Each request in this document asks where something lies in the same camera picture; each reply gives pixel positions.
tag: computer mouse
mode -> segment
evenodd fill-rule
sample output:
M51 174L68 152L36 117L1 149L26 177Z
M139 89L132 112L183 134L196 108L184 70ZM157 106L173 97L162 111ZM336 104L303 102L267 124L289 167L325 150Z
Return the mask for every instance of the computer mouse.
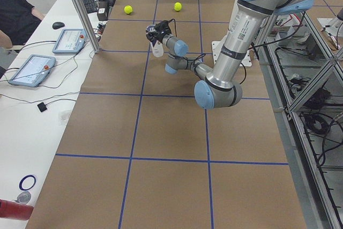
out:
M59 29L59 28L62 28L64 26L65 26L65 24L61 21L56 21L53 23L53 29Z

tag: yellow tennis ball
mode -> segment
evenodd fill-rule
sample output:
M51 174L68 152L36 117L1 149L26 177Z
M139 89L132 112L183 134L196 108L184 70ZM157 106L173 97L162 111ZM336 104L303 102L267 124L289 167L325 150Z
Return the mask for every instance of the yellow tennis ball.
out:
M132 6L131 6L131 5L126 5L126 6L124 7L124 12L125 12L126 14L132 13L132 12L133 12Z
M176 3L174 4L174 10L175 10L176 12L179 12L181 9L182 9L182 4L181 4L180 2L176 2Z

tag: tablet screen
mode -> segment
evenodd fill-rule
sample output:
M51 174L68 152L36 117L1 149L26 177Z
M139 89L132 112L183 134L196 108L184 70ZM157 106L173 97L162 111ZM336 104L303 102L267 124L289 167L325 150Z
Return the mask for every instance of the tablet screen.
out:
M55 50L74 50L81 35L81 31L64 31Z
M24 67L17 73L14 82L32 83L37 79L44 66L49 62L50 58L42 56L32 56Z

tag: black shirt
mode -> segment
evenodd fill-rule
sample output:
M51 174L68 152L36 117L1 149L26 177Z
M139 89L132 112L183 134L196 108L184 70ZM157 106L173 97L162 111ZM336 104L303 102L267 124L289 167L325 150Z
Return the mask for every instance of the black shirt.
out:
M0 30L10 37L13 45L23 45L41 20L32 15L26 0L0 0Z

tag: red object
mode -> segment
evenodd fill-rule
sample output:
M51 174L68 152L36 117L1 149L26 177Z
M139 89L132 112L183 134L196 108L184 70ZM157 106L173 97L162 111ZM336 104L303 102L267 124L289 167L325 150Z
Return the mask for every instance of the red object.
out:
M32 206L0 200L0 217L2 218L28 220L32 211Z

